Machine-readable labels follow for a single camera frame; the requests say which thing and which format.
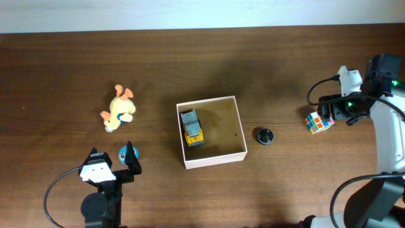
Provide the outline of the colourful puzzle cube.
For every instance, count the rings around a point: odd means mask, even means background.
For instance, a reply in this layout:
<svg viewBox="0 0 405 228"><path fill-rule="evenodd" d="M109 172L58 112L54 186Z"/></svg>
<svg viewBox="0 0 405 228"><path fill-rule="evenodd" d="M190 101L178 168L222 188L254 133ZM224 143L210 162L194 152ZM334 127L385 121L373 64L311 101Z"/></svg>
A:
<svg viewBox="0 0 405 228"><path fill-rule="evenodd" d="M304 119L304 122L306 127L312 134L316 134L324 130L327 130L334 124L334 121L332 119L330 119L329 121L323 121L323 119L319 116L317 112L310 113Z"/></svg>

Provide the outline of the yellow grey toy truck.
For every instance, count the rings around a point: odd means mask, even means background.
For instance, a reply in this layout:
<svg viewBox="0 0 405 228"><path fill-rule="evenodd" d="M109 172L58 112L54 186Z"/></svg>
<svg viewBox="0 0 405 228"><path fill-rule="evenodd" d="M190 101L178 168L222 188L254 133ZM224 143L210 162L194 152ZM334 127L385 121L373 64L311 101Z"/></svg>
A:
<svg viewBox="0 0 405 228"><path fill-rule="evenodd" d="M205 143L201 123L195 110L189 110L180 114L184 137L188 147L199 146Z"/></svg>

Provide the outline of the white cardboard box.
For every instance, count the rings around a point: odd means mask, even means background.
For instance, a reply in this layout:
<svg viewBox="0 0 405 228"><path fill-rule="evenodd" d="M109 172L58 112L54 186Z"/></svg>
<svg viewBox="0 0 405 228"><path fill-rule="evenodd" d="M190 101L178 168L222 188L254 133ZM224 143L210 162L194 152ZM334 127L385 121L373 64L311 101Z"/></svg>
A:
<svg viewBox="0 0 405 228"><path fill-rule="evenodd" d="M176 104L183 161L186 169L239 162L247 144L235 96ZM181 114L194 110L200 120L204 143L189 147Z"/></svg>

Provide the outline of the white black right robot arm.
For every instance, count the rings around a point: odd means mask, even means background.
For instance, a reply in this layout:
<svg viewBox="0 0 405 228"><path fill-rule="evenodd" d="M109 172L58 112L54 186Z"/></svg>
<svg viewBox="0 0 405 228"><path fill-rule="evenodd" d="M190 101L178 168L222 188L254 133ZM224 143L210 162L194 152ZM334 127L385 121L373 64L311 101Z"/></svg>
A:
<svg viewBox="0 0 405 228"><path fill-rule="evenodd" d="M378 54L369 59L366 73L346 66L331 79L340 93L322 96L317 111L305 118L312 134L336 120L348 126L371 118L377 144L377 172L345 181L334 192L329 214L310 215L300 227L404 227L404 83L399 80L401 58Z"/></svg>

